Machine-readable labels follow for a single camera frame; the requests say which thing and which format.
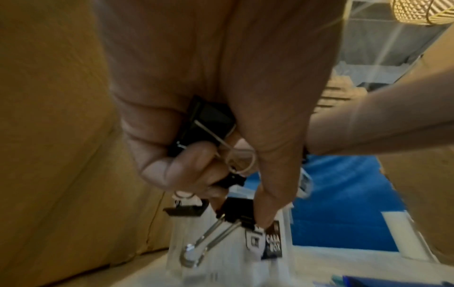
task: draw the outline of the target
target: white surface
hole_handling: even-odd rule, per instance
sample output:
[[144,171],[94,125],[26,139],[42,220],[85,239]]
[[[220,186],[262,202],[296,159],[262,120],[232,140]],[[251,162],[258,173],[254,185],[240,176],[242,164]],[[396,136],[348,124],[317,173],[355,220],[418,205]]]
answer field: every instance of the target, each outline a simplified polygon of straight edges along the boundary
[[[298,286],[313,286],[313,281],[329,282],[332,275],[352,275],[425,283],[454,282],[454,268],[438,263],[409,260],[397,252],[353,249],[294,247]],[[177,280],[165,272],[166,256],[109,285],[115,287],[170,287]]]
[[415,229],[407,212],[382,212],[402,257],[436,262],[422,235]]

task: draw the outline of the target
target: blue sheet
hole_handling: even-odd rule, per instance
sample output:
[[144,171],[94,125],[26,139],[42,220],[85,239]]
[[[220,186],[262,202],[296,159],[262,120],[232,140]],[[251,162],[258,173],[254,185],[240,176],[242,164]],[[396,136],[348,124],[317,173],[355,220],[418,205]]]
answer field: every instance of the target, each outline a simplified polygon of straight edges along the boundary
[[[293,244],[397,251],[381,211],[405,206],[379,168],[375,157],[310,156],[305,170],[314,191],[294,202]],[[253,174],[245,187],[258,183]]]

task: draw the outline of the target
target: hand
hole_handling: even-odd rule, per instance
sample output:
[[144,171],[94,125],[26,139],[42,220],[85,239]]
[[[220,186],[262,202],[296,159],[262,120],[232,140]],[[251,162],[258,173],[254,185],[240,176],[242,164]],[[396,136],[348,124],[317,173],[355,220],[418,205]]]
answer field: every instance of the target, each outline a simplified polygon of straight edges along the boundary
[[193,95],[227,103],[256,151],[266,227],[297,192],[307,124],[337,56],[345,0],[95,2],[111,92],[141,176],[219,204],[216,146],[167,157]]

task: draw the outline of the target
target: silver wire handle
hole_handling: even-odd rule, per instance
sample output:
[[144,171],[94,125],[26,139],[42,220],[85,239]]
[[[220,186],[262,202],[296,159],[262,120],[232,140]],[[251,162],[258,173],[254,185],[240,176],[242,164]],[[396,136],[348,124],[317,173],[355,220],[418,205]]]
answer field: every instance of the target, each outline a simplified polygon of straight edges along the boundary
[[186,245],[186,247],[183,248],[180,254],[180,263],[182,266],[185,266],[187,268],[198,267],[202,263],[207,253],[211,249],[213,249],[213,247],[218,245],[222,240],[224,240],[224,238],[229,236],[229,234],[231,234],[235,229],[241,226],[241,221],[237,220],[234,224],[229,226],[229,228],[227,228],[221,234],[219,234],[215,239],[210,241],[210,243],[207,244],[205,249],[203,249],[202,254],[199,256],[198,259],[196,260],[187,259],[186,258],[187,253],[196,249],[197,246],[199,246],[203,241],[205,241],[205,239],[207,239],[208,236],[210,236],[219,226],[221,226],[221,224],[224,222],[224,217],[225,214],[223,214],[215,224],[213,224],[202,236],[200,236],[200,238],[197,239],[197,241],[194,244],[188,244]]

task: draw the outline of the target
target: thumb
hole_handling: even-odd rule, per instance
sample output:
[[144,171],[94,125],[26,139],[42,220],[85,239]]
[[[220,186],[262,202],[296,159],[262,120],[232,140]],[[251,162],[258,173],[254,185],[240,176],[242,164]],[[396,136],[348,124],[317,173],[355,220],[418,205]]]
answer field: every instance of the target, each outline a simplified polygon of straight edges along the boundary
[[303,141],[292,142],[269,152],[257,152],[262,183],[254,198],[258,226],[269,227],[279,209],[296,196],[302,160]]

